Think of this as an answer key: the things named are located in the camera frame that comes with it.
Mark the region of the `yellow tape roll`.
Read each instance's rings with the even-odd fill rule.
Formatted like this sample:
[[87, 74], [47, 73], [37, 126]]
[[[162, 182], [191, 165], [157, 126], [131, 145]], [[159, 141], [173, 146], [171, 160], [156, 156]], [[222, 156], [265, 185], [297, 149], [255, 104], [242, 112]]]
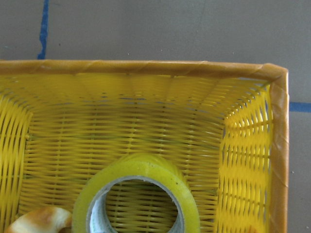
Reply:
[[116, 232], [104, 206], [106, 196], [114, 185], [131, 180], [152, 183], [170, 196], [178, 214], [169, 232], [201, 231], [198, 208], [182, 172], [172, 162], [159, 155], [132, 154], [111, 163], [87, 182], [74, 204], [72, 232]]

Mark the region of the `yellow woven plastic basket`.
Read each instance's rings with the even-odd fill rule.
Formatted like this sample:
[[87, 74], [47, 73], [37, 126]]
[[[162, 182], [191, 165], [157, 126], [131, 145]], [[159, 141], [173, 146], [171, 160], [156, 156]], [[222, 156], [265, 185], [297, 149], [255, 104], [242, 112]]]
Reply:
[[188, 181], [204, 233], [285, 233], [288, 71], [273, 64], [0, 63], [0, 230], [71, 211], [87, 181], [155, 154]]

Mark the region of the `toy croissant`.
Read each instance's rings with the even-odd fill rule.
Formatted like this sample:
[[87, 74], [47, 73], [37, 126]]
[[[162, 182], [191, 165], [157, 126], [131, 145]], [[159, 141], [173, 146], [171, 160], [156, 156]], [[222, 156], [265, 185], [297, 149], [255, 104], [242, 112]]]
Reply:
[[4, 232], [59, 233], [71, 223], [71, 212], [60, 207], [43, 207], [20, 216]]

